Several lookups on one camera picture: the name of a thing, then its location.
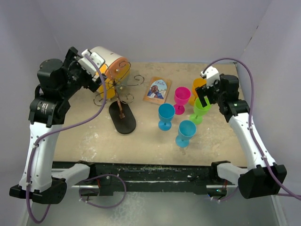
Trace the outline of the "green wine glass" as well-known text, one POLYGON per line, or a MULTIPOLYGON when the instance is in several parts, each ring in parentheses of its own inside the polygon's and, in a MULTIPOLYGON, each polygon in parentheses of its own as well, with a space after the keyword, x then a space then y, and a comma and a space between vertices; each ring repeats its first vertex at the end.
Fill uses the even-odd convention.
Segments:
POLYGON ((193 114, 190 115, 190 121, 192 121, 196 125, 202 123, 203 116, 206 115, 207 112, 211 109, 211 105, 207 97, 205 97, 205 102, 207 103, 205 107, 202 106, 199 98, 197 98, 194 102, 193 114))

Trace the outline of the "orange wine glass front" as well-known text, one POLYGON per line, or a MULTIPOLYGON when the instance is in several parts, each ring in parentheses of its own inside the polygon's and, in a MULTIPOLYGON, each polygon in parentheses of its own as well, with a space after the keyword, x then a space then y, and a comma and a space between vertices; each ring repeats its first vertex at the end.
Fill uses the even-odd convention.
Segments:
POLYGON ((106 98, 111 99, 115 96, 115 88, 113 86, 113 81, 111 80, 112 76, 110 70, 108 69, 107 64, 104 64, 100 67, 100 72, 106 76, 105 86, 101 85, 97 92, 101 94, 101 97, 104 97, 104 88, 106 89, 106 98))

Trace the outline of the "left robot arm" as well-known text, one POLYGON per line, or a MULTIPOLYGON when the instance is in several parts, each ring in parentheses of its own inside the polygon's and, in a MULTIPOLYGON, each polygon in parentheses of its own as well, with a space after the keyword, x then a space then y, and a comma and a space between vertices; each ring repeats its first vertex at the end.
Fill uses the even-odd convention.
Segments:
POLYGON ((19 183, 10 188, 10 196, 39 204, 59 204, 71 186, 96 181, 92 163, 79 161, 60 173, 52 172, 52 164, 58 135, 65 130, 69 99, 81 88, 95 92, 104 83, 100 72, 104 63, 95 52, 85 50, 79 54, 71 47, 64 60, 53 58, 40 64, 39 84, 30 104, 26 165, 19 183))

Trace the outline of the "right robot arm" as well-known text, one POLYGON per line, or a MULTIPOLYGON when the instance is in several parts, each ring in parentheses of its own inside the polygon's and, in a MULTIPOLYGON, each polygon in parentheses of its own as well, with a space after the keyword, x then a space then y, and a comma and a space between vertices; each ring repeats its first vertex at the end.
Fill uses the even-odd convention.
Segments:
POLYGON ((218 104, 247 160, 246 168, 237 167, 229 161, 213 162, 209 179, 214 184, 227 180, 237 185, 246 199, 276 195, 280 190, 276 181, 284 181, 286 168, 278 165, 265 148, 250 116, 248 103, 239 99, 238 88, 238 77, 221 74, 211 85, 204 84, 195 89, 202 106, 218 104))

